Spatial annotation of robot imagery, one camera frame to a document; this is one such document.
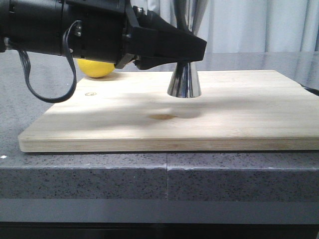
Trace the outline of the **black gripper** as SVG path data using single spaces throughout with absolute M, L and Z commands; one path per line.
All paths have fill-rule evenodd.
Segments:
M 167 63 L 203 59 L 205 40 L 172 26 L 154 11 L 132 7 L 129 0 L 64 1 L 63 55 L 120 66 L 127 12 L 132 11 L 141 27 L 132 27 L 126 35 L 126 64 L 134 61 L 138 69 L 147 70 Z

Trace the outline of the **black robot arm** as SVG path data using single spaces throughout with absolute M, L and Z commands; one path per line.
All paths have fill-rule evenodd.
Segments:
M 134 61 L 140 70 L 174 62 L 200 61 L 205 40 L 138 10 L 128 0 L 3 0 L 0 36 L 26 51 L 63 55 L 63 33 L 75 58 L 113 63 L 121 69 Z

